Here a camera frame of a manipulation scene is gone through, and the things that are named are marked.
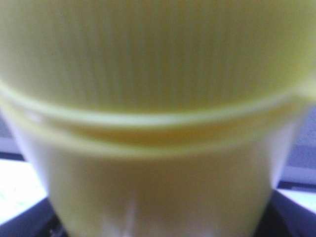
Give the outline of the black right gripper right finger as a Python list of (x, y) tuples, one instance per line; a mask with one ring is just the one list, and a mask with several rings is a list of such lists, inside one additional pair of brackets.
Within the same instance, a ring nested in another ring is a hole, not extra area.
[(255, 237), (315, 237), (316, 214), (274, 191)]

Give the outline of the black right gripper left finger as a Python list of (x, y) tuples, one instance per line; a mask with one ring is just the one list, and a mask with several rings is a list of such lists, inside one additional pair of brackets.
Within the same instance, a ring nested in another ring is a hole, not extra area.
[(2, 237), (67, 237), (68, 233), (49, 200), (45, 198), (1, 224), (0, 235)]

